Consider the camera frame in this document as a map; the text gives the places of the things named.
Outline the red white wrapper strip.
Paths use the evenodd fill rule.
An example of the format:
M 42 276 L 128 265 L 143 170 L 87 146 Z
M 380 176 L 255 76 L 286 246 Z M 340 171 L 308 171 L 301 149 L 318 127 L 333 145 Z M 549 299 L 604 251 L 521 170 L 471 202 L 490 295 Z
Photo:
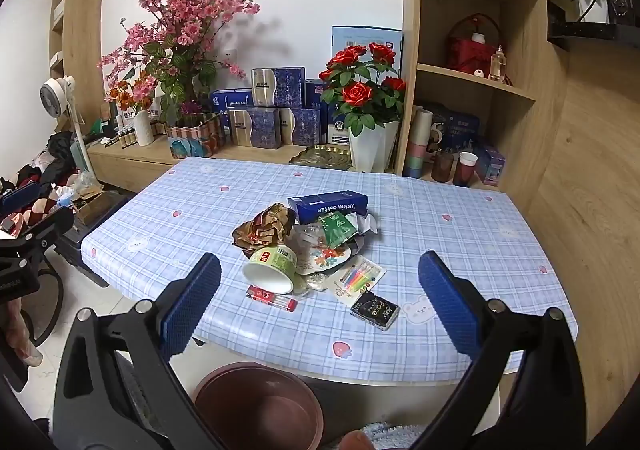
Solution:
M 250 285 L 245 295 L 253 301 L 276 307 L 289 313 L 295 311 L 297 306 L 296 300 L 257 288 L 255 285 Z

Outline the black small carton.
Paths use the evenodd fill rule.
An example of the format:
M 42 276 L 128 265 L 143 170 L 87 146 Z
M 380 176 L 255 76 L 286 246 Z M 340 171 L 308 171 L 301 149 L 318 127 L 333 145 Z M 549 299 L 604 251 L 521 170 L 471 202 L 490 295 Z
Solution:
M 400 308 L 370 291 L 364 291 L 350 307 L 353 316 L 387 331 L 399 315 Z

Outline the green paper yogurt cup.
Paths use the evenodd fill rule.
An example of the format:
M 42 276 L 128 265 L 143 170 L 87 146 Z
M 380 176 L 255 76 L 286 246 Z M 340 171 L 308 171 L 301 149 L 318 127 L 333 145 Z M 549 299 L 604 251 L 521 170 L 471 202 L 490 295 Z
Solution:
M 295 288 L 297 255 L 285 244 L 257 250 L 243 266 L 244 277 L 265 291 L 288 294 Z

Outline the gold brown wrapper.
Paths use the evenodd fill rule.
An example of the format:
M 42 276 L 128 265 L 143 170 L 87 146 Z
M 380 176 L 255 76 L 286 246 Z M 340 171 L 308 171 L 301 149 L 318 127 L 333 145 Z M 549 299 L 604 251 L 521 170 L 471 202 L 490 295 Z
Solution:
M 295 212 L 282 203 L 273 203 L 232 231 L 233 244 L 251 257 L 262 248 L 285 243 L 294 224 Z

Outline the colourful candle pack card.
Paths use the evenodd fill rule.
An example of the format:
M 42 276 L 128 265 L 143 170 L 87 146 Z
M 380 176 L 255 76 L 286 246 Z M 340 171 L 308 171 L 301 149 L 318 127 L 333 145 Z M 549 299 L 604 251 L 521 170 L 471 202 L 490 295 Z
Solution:
M 356 255 L 326 278 L 326 289 L 341 303 L 352 307 L 366 291 L 371 291 L 386 270 L 370 259 Z

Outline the clear floral plastic bag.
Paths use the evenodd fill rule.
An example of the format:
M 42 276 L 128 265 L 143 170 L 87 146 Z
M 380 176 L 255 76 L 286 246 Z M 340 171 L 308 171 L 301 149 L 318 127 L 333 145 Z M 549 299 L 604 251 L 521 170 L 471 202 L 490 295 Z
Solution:
M 297 255 L 296 273 L 301 276 L 325 273 L 346 263 L 352 256 L 347 244 L 330 249 L 319 224 L 295 224 L 288 242 Z

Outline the grey white paper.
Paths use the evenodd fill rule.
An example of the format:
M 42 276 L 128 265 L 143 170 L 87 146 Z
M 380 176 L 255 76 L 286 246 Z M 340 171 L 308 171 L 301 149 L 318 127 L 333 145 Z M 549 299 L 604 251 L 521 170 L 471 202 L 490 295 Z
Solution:
M 364 246 L 366 236 L 370 233 L 376 235 L 378 233 L 378 223 L 375 217 L 368 213 L 366 216 L 352 212 L 346 215 L 346 219 L 356 228 L 356 235 L 347 241 L 352 253 L 358 253 Z

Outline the blue coffee box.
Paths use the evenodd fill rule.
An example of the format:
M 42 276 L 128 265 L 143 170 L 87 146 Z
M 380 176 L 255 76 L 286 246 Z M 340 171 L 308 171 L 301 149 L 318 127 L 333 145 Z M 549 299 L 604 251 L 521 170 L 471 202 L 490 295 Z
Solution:
M 368 197 L 350 190 L 327 192 L 320 195 L 288 198 L 288 207 L 294 211 L 299 224 L 305 225 L 314 223 L 320 216 L 332 212 L 366 216 Z

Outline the green snack packet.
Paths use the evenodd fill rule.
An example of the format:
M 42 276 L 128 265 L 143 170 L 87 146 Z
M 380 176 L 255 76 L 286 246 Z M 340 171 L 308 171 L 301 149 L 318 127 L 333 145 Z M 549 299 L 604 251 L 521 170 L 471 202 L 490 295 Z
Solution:
M 319 217 L 326 245 L 336 249 L 358 233 L 356 226 L 340 211 L 333 211 Z

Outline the orange flowers white vase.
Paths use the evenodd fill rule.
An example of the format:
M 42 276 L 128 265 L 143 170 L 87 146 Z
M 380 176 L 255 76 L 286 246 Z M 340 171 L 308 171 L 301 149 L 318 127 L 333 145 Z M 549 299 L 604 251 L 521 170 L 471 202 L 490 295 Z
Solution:
M 108 101 L 122 112 L 131 112 L 131 123 L 140 147 L 153 143 L 149 109 L 152 106 L 156 79 L 146 70 L 131 70 L 122 80 L 108 82 Z

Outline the blue gift box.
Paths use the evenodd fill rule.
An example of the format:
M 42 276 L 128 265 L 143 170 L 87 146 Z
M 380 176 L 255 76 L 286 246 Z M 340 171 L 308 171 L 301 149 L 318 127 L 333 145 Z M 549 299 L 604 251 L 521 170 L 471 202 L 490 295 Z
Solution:
M 253 104 L 256 107 L 300 108 L 305 98 L 304 67 L 252 69 Z
M 320 144 L 321 114 L 319 109 L 281 108 L 280 125 L 283 144 L 314 146 Z
M 278 149 L 282 145 L 280 110 L 253 107 L 229 111 L 232 140 L 241 147 Z

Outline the blue gift box lower right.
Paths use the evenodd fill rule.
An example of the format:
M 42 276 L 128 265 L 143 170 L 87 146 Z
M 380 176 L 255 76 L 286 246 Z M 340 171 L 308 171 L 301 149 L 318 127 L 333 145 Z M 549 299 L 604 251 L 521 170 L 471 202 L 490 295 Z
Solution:
M 319 109 L 281 108 L 280 125 L 283 144 L 314 146 L 320 144 L 321 114 Z

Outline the white square flower pot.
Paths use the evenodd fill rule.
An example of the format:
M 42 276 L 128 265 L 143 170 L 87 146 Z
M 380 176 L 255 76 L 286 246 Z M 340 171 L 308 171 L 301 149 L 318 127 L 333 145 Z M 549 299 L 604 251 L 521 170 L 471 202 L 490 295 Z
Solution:
M 390 166 L 400 123 L 386 122 L 375 129 L 364 127 L 358 136 L 349 132 L 352 167 L 358 172 L 383 173 Z

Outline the red rose bouquet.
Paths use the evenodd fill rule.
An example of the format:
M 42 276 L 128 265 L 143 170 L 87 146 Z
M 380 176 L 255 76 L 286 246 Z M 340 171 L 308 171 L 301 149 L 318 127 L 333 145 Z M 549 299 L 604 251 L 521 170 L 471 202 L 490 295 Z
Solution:
M 406 81 L 393 63 L 396 52 L 382 43 L 350 45 L 337 52 L 319 73 L 326 85 L 321 100 L 342 117 L 353 137 L 365 129 L 399 122 L 404 112 Z

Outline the red gift basket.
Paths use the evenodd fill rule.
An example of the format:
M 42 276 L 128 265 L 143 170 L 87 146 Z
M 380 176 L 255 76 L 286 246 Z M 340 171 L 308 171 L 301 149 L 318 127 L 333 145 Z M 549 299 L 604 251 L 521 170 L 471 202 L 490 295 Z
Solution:
M 498 46 L 506 47 L 497 21 L 475 13 L 456 22 L 447 33 L 444 45 L 445 67 L 468 74 L 480 70 L 487 76 L 491 56 Z

